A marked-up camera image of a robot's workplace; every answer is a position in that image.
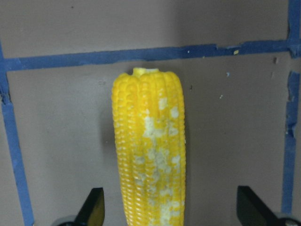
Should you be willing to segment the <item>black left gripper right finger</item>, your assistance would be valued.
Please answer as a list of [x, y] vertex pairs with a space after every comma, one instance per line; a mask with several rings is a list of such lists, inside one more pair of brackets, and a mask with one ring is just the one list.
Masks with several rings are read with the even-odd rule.
[[236, 214], [242, 226], [278, 225], [278, 217], [249, 186], [237, 187]]

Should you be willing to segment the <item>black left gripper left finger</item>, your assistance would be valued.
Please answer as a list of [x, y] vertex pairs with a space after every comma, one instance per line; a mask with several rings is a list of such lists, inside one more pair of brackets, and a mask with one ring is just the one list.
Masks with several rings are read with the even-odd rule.
[[104, 223], [103, 188], [92, 188], [83, 206], [77, 214], [76, 226], [102, 226]]

